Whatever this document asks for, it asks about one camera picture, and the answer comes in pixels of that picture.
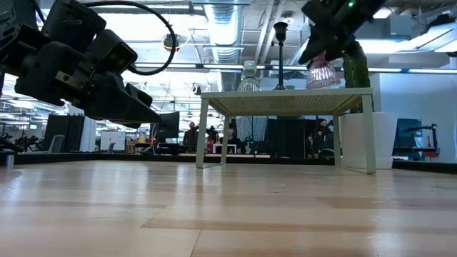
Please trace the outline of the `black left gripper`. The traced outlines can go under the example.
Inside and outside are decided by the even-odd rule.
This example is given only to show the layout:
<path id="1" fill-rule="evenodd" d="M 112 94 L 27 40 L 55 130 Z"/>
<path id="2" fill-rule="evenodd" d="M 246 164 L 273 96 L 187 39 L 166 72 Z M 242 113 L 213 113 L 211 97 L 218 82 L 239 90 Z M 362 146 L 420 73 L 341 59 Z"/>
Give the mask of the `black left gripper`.
<path id="1" fill-rule="evenodd" d="M 156 123 L 152 97 L 101 66 L 95 51 L 83 53 L 52 41 L 28 54 L 21 63 L 16 93 L 55 106 L 70 102 L 96 120 L 137 129 Z"/>

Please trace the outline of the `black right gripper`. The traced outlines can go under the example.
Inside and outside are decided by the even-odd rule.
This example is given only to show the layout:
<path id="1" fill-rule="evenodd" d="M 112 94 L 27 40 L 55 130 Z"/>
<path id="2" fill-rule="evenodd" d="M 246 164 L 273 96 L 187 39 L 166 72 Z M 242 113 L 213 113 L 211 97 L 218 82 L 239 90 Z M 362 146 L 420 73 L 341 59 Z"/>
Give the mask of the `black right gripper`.
<path id="1" fill-rule="evenodd" d="M 343 56 L 344 51 L 353 42 L 353 35 L 366 22 L 372 22 L 373 16 L 387 0 L 308 0 L 302 12 L 311 21 L 311 31 L 306 48 L 298 62 L 306 64 L 326 49 L 326 60 L 333 61 Z M 326 47 L 326 41 L 320 36 L 342 38 Z"/>

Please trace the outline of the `pink ribbed glass candle holder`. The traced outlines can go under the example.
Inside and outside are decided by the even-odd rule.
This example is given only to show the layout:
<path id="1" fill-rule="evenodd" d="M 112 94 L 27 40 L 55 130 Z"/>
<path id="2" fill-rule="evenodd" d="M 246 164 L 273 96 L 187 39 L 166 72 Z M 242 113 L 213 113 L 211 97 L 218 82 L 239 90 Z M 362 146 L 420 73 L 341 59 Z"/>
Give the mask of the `pink ribbed glass candle holder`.
<path id="1" fill-rule="evenodd" d="M 307 89 L 329 89 L 340 82 L 334 67 L 326 60 L 326 51 L 311 60 L 308 65 Z"/>

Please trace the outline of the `tall black metal candlestick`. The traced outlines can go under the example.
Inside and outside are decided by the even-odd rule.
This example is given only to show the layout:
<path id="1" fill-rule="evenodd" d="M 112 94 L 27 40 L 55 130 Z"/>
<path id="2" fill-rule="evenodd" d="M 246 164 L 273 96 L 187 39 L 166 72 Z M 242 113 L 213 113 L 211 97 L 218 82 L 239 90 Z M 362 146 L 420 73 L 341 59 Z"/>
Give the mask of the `tall black metal candlestick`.
<path id="1" fill-rule="evenodd" d="M 279 61 L 278 61 L 278 84 L 275 87 L 275 90 L 286 90 L 286 87 L 283 84 L 283 43 L 286 40 L 286 30 L 288 24 L 286 22 L 280 21 L 273 25 L 275 30 L 276 40 L 278 41 L 278 54 L 279 54 Z"/>

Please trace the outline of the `clear ribbed glass candle holder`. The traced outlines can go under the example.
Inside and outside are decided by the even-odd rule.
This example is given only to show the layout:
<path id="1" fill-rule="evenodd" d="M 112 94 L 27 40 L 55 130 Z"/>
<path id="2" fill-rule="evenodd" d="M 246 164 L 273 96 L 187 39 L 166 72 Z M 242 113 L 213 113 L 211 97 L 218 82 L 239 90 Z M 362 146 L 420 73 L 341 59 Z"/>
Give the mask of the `clear ribbed glass candle holder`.
<path id="1" fill-rule="evenodd" d="M 255 61 L 245 61 L 237 91 L 260 91 L 260 82 L 256 73 L 257 63 Z"/>

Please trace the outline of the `tall green cactus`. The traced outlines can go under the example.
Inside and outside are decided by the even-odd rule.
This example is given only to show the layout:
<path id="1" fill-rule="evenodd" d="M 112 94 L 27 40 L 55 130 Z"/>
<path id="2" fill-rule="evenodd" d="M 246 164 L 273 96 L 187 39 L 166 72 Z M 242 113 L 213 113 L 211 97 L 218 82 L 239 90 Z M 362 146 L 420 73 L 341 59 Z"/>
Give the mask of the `tall green cactus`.
<path id="1" fill-rule="evenodd" d="M 358 41 L 351 42 L 343 53 L 343 76 L 347 89 L 371 87 L 368 60 Z"/>

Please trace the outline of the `black computer monitor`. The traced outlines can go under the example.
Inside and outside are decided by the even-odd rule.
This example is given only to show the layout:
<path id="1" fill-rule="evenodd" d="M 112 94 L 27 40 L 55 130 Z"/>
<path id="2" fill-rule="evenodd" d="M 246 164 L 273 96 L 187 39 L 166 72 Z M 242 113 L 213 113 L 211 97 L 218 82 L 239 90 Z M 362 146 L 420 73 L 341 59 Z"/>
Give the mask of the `black computer monitor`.
<path id="1" fill-rule="evenodd" d="M 164 142 L 168 138 L 179 137 L 180 113 L 178 111 L 169 114 L 161 114 L 157 139 Z"/>

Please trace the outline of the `white square pillar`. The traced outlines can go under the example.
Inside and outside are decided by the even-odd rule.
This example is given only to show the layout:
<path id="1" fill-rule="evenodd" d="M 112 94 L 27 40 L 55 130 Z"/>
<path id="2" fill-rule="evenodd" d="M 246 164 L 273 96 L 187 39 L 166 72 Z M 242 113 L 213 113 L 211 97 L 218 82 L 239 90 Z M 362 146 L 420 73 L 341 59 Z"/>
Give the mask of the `white square pillar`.
<path id="1" fill-rule="evenodd" d="M 84 117 L 84 126 L 81 135 L 79 150 L 82 152 L 94 152 L 96 145 L 96 121 Z"/>

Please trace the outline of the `pale green mesh shelf table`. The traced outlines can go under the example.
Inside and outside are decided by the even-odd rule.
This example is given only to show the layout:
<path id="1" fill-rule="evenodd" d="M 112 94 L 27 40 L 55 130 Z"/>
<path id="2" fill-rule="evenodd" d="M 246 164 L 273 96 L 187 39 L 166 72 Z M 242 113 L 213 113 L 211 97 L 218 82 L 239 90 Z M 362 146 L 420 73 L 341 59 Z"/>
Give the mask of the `pale green mesh shelf table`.
<path id="1" fill-rule="evenodd" d="M 373 128 L 371 88 L 339 88 L 317 90 L 275 90 L 275 91 L 224 91 L 206 92 L 201 95 L 199 138 L 196 152 L 196 167 L 205 168 L 205 134 L 208 109 L 213 107 L 224 116 L 224 140 L 220 164 L 226 163 L 228 130 L 231 117 L 237 116 L 332 116 L 334 126 L 334 161 L 341 166 L 342 135 L 339 117 L 348 110 L 362 104 L 363 136 L 366 158 L 366 174 L 375 174 L 376 154 Z"/>

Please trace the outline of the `standing person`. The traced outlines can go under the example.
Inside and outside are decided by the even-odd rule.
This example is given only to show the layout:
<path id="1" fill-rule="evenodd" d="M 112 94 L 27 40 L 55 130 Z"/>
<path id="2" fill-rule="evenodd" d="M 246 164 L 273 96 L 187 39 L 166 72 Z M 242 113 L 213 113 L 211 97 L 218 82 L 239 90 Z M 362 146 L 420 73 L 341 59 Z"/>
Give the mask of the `standing person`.
<path id="1" fill-rule="evenodd" d="M 198 126 L 193 121 L 189 124 L 189 130 L 184 133 L 183 145 L 187 151 L 196 151 L 198 142 Z"/>

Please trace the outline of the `black partition panels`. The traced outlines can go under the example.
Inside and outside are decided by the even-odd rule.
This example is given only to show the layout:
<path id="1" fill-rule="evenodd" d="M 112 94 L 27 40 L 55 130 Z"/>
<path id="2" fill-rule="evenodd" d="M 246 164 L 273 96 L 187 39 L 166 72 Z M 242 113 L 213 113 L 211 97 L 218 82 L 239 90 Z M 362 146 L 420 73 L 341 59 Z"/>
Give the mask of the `black partition panels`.
<path id="1" fill-rule="evenodd" d="M 43 150 L 49 150 L 52 139 L 56 135 L 62 135 L 65 137 L 61 147 L 64 153 L 79 151 L 84 121 L 85 117 L 81 115 L 50 115 L 45 129 Z"/>

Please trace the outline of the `grey office chair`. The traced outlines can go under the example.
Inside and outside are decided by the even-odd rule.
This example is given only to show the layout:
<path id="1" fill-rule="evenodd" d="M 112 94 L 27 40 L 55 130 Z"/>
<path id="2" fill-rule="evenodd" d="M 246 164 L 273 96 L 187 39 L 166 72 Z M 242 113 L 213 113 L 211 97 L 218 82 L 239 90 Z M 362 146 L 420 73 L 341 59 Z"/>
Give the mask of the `grey office chair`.
<path id="1" fill-rule="evenodd" d="M 48 153 L 63 153 L 65 139 L 65 135 L 55 135 L 51 140 Z"/>

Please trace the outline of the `person behind shelf table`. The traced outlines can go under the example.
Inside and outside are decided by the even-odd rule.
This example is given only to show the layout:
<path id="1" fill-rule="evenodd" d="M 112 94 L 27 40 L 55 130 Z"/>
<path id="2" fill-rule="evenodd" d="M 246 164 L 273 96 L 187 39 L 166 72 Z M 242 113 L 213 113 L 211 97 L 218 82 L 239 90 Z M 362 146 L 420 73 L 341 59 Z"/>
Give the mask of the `person behind shelf table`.
<path id="1" fill-rule="evenodd" d="M 333 122 L 319 119 L 311 136 L 311 158 L 330 156 L 334 153 Z"/>

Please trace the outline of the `white planter box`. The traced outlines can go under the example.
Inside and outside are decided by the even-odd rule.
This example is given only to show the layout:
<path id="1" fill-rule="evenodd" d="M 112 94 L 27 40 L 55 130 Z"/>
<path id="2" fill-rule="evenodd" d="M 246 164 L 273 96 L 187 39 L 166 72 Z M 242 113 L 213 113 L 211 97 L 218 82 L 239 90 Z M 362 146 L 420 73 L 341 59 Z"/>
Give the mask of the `white planter box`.
<path id="1" fill-rule="evenodd" d="M 390 169 L 398 117 L 385 112 L 373 112 L 373 134 L 376 168 Z M 345 168 L 366 169 L 363 114 L 339 117 L 341 164 Z"/>

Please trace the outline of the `blue cabinet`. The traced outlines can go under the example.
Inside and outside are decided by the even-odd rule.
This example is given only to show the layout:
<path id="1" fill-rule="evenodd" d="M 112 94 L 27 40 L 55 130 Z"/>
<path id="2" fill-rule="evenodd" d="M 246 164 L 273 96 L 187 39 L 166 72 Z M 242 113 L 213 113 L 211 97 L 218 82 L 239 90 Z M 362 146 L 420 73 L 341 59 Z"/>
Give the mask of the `blue cabinet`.
<path id="1" fill-rule="evenodd" d="M 422 127 L 420 119 L 398 119 L 396 127 L 396 137 L 394 141 L 394 156 L 407 157 L 409 161 L 421 161 L 420 152 L 407 152 L 406 148 L 422 147 L 422 130 L 410 131 L 411 128 Z"/>

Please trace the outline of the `black stand with red base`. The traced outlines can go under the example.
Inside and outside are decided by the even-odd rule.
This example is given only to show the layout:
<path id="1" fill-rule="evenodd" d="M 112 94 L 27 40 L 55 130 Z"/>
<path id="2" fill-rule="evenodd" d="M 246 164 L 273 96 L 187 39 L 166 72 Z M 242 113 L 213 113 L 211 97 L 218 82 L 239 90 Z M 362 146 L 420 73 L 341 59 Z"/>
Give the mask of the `black stand with red base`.
<path id="1" fill-rule="evenodd" d="M 422 161 L 429 158 L 438 158 L 440 155 L 440 148 L 438 147 L 437 139 L 437 124 L 431 124 L 418 128 L 410 128 L 410 131 L 422 130 L 422 147 L 421 148 L 406 148 L 406 151 L 409 152 L 420 152 Z"/>

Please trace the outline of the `long ceiling light rail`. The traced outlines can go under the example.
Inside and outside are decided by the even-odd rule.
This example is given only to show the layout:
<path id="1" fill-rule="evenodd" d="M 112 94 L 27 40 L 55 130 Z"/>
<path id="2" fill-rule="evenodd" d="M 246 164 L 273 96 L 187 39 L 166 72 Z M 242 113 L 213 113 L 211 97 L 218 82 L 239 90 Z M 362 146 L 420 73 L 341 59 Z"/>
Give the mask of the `long ceiling light rail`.
<path id="1" fill-rule="evenodd" d="M 140 69 L 158 69 L 162 64 L 158 63 L 138 63 Z M 241 64 L 169 64 L 168 69 L 208 69 L 217 71 L 240 71 Z M 308 71 L 306 66 L 284 66 L 284 71 Z M 369 67 L 371 73 L 385 74 L 439 74 L 439 75 L 457 75 L 457 69 L 407 69 L 407 68 L 374 68 Z"/>

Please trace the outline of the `black table edge rail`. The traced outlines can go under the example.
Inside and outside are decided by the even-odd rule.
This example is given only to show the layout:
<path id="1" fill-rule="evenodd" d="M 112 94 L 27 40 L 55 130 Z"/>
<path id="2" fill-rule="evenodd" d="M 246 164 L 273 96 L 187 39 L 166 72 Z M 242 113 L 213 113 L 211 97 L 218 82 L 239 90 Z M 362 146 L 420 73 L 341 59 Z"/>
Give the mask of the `black table edge rail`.
<path id="1" fill-rule="evenodd" d="M 15 164 L 58 163 L 71 161 L 160 161 L 194 163 L 195 156 L 151 156 L 135 154 L 107 153 L 40 153 L 18 154 L 14 157 Z M 278 164 L 278 165 L 320 165 L 332 166 L 332 159 L 302 159 L 302 158 L 261 158 L 260 156 L 229 156 L 227 163 L 242 164 Z M 429 163 L 422 161 L 393 161 L 394 169 L 425 171 L 431 173 L 447 173 L 457 175 L 457 163 Z"/>

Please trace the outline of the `silver ribbed ventilation duct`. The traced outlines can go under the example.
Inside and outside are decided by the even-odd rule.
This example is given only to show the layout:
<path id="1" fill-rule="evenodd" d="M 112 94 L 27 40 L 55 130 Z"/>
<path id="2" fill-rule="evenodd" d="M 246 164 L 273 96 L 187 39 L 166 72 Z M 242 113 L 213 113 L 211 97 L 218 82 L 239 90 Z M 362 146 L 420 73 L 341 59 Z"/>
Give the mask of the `silver ribbed ventilation duct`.
<path id="1" fill-rule="evenodd" d="M 242 8 L 236 5 L 205 5 L 208 19 L 208 32 L 214 61 L 218 64 L 235 64 L 239 62 L 240 28 Z"/>

